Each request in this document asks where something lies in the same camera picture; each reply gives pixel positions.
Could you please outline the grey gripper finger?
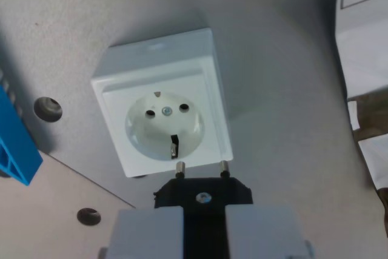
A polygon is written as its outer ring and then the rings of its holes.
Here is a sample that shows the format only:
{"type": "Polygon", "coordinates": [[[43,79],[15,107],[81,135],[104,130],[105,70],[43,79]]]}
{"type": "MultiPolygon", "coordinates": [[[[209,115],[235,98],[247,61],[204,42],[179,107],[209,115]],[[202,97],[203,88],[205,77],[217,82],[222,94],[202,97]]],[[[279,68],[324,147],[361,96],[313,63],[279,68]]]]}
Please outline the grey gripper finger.
{"type": "Polygon", "coordinates": [[[104,257],[183,258],[183,208],[119,211],[104,257]]]}
{"type": "Polygon", "coordinates": [[[230,258],[310,258],[296,213],[289,207],[226,206],[230,258]]]}

